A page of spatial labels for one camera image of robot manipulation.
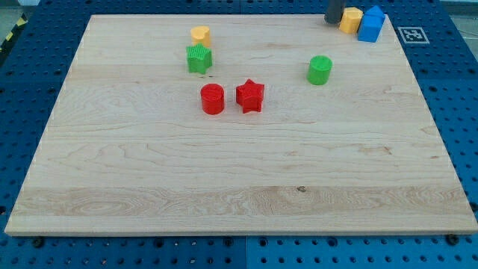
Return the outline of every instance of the yellow and black tape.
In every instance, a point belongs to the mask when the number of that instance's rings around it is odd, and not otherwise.
[[[22,14],[22,16],[16,21],[15,26],[12,28],[10,33],[7,34],[5,40],[0,46],[0,67],[7,60],[8,55],[10,54],[15,42],[20,37],[23,29],[25,29],[26,24],[28,23],[27,16]]]

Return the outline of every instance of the wooden board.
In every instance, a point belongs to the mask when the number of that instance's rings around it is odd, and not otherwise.
[[[189,30],[214,65],[187,72]],[[310,85],[315,55],[334,63]],[[266,84],[263,113],[235,87]],[[210,116],[199,89],[219,83]],[[421,235],[477,222],[387,19],[378,43],[323,16],[92,16],[9,235]]]

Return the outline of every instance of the blue table surface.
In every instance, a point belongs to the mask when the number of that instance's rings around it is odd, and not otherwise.
[[[347,2],[362,10],[375,4],[390,16],[476,211],[478,63],[438,0]],[[42,0],[0,69],[1,230],[91,14],[324,13],[326,5],[320,0]],[[410,43],[399,27],[423,29],[418,33],[429,43]],[[478,268],[478,235],[11,238],[0,233],[0,268],[152,267]]]

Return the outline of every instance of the red cylinder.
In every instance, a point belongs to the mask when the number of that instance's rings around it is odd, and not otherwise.
[[[224,110],[224,89],[219,84],[206,84],[201,89],[202,110],[210,115]]]

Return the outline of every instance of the green cylinder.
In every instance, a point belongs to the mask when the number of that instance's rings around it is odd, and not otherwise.
[[[311,59],[308,66],[307,80],[313,85],[324,85],[329,80],[332,60],[326,56],[318,55]]]

